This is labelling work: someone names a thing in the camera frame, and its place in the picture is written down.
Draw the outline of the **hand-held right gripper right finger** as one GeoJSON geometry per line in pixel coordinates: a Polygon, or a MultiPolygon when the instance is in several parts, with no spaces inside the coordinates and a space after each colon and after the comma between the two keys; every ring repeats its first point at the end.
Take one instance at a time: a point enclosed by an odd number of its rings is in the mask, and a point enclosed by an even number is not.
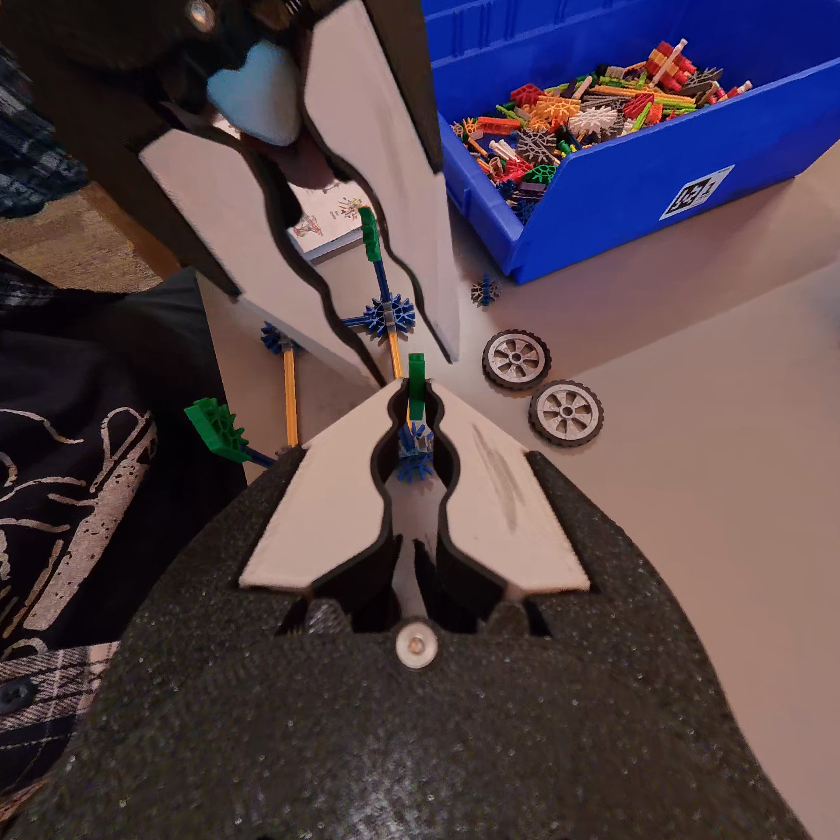
{"type": "Polygon", "coordinates": [[[454,598],[526,598],[590,589],[528,450],[431,382],[435,455],[451,477],[438,524],[439,573],[454,598]]]}

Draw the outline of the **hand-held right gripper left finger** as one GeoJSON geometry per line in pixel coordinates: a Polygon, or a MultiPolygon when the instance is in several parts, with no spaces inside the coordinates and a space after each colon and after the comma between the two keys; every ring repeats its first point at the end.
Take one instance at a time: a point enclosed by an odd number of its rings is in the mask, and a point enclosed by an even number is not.
{"type": "Polygon", "coordinates": [[[304,448],[294,477],[244,570],[243,588],[313,592],[330,573],[373,546],[385,502],[372,471],[374,448],[392,430],[394,381],[321,431],[304,448]]]}

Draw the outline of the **blue bin with white label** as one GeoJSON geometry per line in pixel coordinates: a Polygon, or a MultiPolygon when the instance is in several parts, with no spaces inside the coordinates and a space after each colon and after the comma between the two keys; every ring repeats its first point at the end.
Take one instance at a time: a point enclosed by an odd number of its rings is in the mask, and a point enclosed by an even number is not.
{"type": "Polygon", "coordinates": [[[801,174],[839,135],[839,3],[422,2],[447,192],[501,271],[538,279],[801,174]],[[631,66],[661,41],[728,88],[694,114],[573,152],[521,224],[454,135],[522,84],[631,66]]]}

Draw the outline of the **black toy wheel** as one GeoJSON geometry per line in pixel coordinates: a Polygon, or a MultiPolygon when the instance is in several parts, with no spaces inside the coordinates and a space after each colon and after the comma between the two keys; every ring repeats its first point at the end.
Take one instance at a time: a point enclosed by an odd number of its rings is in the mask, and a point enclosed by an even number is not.
{"type": "Polygon", "coordinates": [[[522,330],[493,335],[481,355],[481,369],[488,381],[517,392],[541,385],[551,364],[548,345],[539,336],[522,330]]]}
{"type": "Polygon", "coordinates": [[[576,448],[589,444],[602,431],[603,405],[587,386],[560,380],[545,384],[528,405],[532,430],[550,444],[576,448]]]}

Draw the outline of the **person's left forearm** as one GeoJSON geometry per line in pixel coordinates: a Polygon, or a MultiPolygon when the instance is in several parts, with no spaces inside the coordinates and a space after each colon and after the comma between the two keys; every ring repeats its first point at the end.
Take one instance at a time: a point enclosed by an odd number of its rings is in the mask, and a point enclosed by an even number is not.
{"type": "Polygon", "coordinates": [[[88,185],[83,163],[36,110],[16,58],[1,48],[1,218],[30,217],[88,185]]]}

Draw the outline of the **pile of colourful toy pieces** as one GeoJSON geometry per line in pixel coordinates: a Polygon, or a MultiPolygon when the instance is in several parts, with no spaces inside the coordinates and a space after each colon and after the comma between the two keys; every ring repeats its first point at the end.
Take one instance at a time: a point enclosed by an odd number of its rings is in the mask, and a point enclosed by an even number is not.
{"type": "Polygon", "coordinates": [[[644,61],[602,64],[555,87],[526,83],[492,111],[450,123],[480,171],[526,224],[571,156],[732,100],[753,88],[721,84],[722,69],[698,68],[687,41],[661,41],[644,61]]]}

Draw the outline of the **toy instruction sheet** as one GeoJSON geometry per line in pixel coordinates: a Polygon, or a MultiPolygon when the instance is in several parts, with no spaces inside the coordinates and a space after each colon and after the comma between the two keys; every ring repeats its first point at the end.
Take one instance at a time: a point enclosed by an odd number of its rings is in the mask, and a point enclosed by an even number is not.
{"type": "Polygon", "coordinates": [[[362,242],[360,208],[372,207],[370,198],[354,182],[333,181],[310,190],[291,185],[301,205],[297,225],[288,228],[290,238],[312,263],[331,253],[362,242]]]}

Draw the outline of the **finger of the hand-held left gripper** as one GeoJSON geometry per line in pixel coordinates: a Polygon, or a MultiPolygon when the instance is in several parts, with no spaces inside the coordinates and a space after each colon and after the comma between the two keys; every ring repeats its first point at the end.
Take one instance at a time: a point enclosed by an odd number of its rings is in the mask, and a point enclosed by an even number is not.
{"type": "Polygon", "coordinates": [[[384,386],[362,339],[333,306],[329,285],[287,233],[280,173],[231,134],[170,129],[140,160],[239,290],[268,320],[344,377],[384,386]]]}
{"type": "Polygon", "coordinates": [[[363,2],[312,30],[302,106],[325,151],[373,200],[386,250],[449,363],[459,359],[456,265],[445,179],[434,172],[363,2]]]}

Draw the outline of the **blue yellow toy rod frame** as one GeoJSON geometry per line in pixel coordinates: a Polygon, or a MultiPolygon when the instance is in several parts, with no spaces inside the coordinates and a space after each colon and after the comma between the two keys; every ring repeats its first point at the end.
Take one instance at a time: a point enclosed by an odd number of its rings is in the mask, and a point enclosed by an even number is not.
{"type": "MultiPolygon", "coordinates": [[[[351,328],[363,328],[371,336],[387,339],[392,357],[392,368],[396,379],[404,377],[402,357],[399,349],[400,337],[407,334],[416,323],[413,304],[399,294],[391,292],[387,282],[384,262],[371,263],[376,275],[380,295],[367,305],[364,314],[354,318],[347,318],[343,323],[351,328]]],[[[286,334],[280,332],[273,324],[266,322],[261,330],[261,342],[273,354],[278,354],[283,360],[283,385],[285,389],[286,412],[286,450],[297,447],[298,439],[298,405],[296,383],[296,351],[297,345],[286,334]]],[[[408,423],[399,428],[397,436],[397,478],[407,484],[413,480],[425,480],[431,477],[433,470],[434,433],[428,430],[423,421],[408,423]]],[[[275,463],[273,458],[263,455],[248,444],[248,452],[254,463],[267,468],[275,463]]]]}

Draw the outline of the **person's dark printed shirt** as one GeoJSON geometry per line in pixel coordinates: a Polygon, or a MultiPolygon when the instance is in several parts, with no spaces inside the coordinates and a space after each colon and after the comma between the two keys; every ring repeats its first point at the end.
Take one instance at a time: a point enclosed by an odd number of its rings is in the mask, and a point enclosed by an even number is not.
{"type": "Polygon", "coordinates": [[[224,388],[196,275],[60,289],[2,258],[2,813],[31,795],[133,615],[246,486],[185,415],[224,388]]]}

